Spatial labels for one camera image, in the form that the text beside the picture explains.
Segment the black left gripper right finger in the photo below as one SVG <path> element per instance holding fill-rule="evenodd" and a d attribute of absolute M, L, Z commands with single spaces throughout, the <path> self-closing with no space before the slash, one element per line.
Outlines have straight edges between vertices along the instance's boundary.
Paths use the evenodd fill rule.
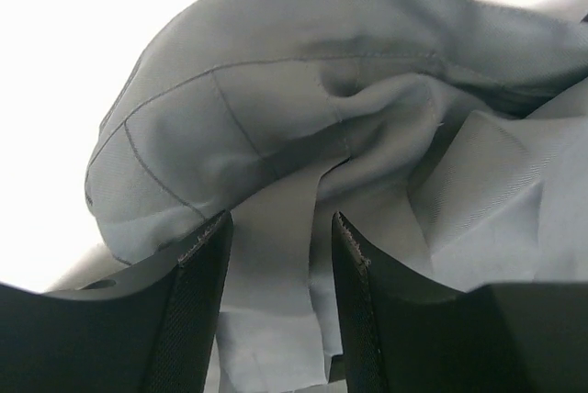
<path fill-rule="evenodd" d="M 584 392 L 587 286 L 461 292 L 384 253 L 341 213 L 332 262 L 351 392 Z"/>

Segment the grey pleated skirt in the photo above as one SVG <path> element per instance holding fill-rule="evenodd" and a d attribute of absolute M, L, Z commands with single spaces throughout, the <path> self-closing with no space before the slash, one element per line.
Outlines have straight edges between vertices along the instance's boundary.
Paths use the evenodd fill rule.
<path fill-rule="evenodd" d="M 135 264 L 226 209 L 208 392 L 323 385 L 331 219 L 467 290 L 587 278 L 587 27 L 479 0 L 198 0 L 101 122 L 85 199 Z"/>

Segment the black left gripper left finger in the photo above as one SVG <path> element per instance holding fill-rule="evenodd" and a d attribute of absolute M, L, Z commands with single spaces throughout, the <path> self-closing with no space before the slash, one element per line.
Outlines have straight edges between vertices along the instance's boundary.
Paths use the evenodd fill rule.
<path fill-rule="evenodd" d="M 1 288 L 4 392 L 200 392 L 232 243 L 222 212 L 74 290 Z"/>

